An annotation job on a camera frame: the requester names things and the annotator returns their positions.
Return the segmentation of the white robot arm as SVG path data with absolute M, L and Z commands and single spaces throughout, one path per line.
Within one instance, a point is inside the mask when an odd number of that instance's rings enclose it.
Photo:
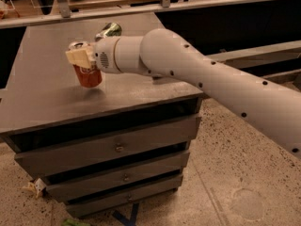
M 213 60 L 168 29 L 72 43 L 72 65 L 184 81 L 301 158 L 301 93 Z

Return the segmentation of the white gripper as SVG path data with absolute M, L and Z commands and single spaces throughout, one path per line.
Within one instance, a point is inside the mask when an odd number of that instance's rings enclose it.
M 115 48 L 119 37 L 106 37 L 100 39 L 91 46 L 72 49 L 66 52 L 67 60 L 70 64 L 84 69 L 91 69 L 97 64 L 103 73 L 120 73 L 115 61 Z

